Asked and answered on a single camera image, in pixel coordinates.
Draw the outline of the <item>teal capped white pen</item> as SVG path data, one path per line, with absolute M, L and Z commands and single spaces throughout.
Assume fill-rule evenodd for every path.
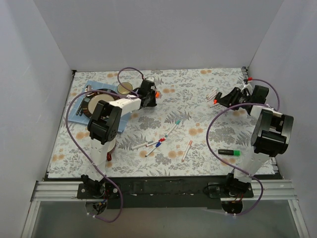
M 178 120 L 171 128 L 170 130 L 165 134 L 165 137 L 168 137 L 171 132 L 180 124 L 180 120 Z

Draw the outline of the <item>green capped black highlighter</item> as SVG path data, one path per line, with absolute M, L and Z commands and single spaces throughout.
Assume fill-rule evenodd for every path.
M 218 149 L 218 154 L 228 156 L 240 156 L 241 152 L 239 150 Z

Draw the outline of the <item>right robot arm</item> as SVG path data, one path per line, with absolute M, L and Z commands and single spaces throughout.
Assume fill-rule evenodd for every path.
M 223 190 L 230 197 L 248 192 L 251 189 L 251 176 L 270 158 L 285 153 L 294 122 L 293 116 L 262 106 L 269 93 L 267 87 L 256 85 L 252 92 L 250 88 L 250 85 L 242 89 L 235 87 L 225 96 L 218 92 L 214 99 L 215 103 L 227 108 L 245 104 L 241 108 L 257 120 L 251 136 L 253 152 L 240 165 L 241 171 L 234 169 L 226 176 Z

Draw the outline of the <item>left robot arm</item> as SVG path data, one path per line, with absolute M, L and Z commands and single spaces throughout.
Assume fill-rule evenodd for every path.
M 100 177 L 93 180 L 93 173 L 81 175 L 85 190 L 94 198 L 105 194 L 105 165 L 107 153 L 113 148 L 122 116 L 142 109 L 155 107 L 156 85 L 152 80 L 144 79 L 141 86 L 120 97 L 112 91 L 90 90 L 88 104 L 95 103 L 87 125 L 91 139 L 90 154 L 86 157 Z

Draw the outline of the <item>pink capped white pen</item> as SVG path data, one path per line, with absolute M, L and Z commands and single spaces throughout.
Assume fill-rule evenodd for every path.
M 191 146 L 192 146 L 192 143 L 193 143 L 193 141 L 190 140 L 189 143 L 188 143 L 188 145 L 187 145 L 187 147 L 186 147 L 186 150 L 185 150 L 185 152 L 184 152 L 184 154 L 183 154 L 183 157 L 182 157 L 181 162 L 184 162 L 184 161 L 185 161 L 185 158 L 186 158 L 186 156 L 187 156 L 187 154 L 188 154 L 189 149 L 190 149 Z

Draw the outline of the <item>orange capped black highlighter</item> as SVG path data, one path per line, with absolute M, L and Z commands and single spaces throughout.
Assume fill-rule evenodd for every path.
M 221 98 L 222 96 L 222 93 L 221 92 L 218 92 L 213 100 L 213 103 L 214 104 L 217 104 L 218 103 L 218 100 Z

